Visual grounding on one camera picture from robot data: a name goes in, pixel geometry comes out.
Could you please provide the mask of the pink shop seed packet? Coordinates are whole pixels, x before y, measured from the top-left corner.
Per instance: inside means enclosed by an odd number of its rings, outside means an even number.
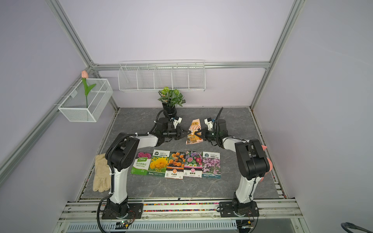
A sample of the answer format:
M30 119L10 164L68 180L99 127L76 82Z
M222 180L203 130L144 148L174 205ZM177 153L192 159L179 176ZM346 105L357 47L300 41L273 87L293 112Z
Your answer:
M193 120L192 123L191 123L191 126L189 128L190 134L187 135L187 140L186 140L187 145L192 145L192 144L197 144L197 143L203 142L203 139L201 139L200 137L195 135L195 133L197 131L200 131L201 129L202 128L201 128L200 120L199 119Z

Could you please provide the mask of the purple flower seed packet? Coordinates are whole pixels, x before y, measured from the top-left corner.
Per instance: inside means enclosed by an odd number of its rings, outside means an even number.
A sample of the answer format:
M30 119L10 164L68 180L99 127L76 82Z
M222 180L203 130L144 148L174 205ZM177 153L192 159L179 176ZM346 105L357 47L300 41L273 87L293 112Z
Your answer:
M203 178L221 178L220 153L218 152L203 152Z

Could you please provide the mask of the pink zinnia seed packet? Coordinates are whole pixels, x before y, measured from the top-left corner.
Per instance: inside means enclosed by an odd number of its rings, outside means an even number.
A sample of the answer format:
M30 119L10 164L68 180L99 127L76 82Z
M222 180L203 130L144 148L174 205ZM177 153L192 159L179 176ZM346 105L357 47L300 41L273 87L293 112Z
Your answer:
M202 154L196 151L187 151L184 162L184 177L201 178L202 168Z

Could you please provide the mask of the orange marigold seed packet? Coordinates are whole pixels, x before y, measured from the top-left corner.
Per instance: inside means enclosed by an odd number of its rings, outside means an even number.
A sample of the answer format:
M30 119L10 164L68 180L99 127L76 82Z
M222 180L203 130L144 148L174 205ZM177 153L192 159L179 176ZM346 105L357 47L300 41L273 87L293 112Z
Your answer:
M165 178L182 180L185 166L184 152L171 152L166 167Z

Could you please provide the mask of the yellow marigold seed packet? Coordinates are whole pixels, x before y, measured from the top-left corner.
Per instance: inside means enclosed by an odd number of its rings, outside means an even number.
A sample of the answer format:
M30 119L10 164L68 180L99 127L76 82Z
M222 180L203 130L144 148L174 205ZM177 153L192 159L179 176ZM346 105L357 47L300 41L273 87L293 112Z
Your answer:
M147 175L165 177L170 154L169 150L154 150Z

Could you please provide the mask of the green seed packet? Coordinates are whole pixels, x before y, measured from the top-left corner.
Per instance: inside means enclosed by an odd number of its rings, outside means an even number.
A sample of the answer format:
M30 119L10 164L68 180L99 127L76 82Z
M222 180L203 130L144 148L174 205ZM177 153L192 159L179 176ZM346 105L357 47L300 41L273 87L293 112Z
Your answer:
M131 174L147 175L152 155L147 152L139 152L135 158Z

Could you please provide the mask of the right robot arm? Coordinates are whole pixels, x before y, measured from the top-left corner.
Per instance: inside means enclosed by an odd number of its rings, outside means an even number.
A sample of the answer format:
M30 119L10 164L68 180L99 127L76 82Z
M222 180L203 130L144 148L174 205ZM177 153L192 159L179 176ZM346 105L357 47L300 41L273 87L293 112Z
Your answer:
M206 127L194 133L199 138L225 150L236 153L241 180L232 200L232 209L239 211L254 208L254 192L259 181L273 169L267 157L266 146L258 139L240 139L228 134L224 119L205 119Z

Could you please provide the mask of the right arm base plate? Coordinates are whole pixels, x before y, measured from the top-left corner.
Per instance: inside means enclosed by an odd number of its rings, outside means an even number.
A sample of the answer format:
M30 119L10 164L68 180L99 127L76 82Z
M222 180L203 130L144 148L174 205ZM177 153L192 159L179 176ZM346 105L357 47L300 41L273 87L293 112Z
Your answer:
M219 202L217 212L221 217L258 217L259 208L255 201L237 203L234 201Z

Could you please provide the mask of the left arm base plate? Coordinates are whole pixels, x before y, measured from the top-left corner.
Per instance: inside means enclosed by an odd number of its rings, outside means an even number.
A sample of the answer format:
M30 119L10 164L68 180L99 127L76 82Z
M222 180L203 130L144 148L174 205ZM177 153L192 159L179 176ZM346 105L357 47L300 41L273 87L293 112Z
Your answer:
M142 203L125 203L121 207L110 203L103 210L102 219L140 219L143 213Z

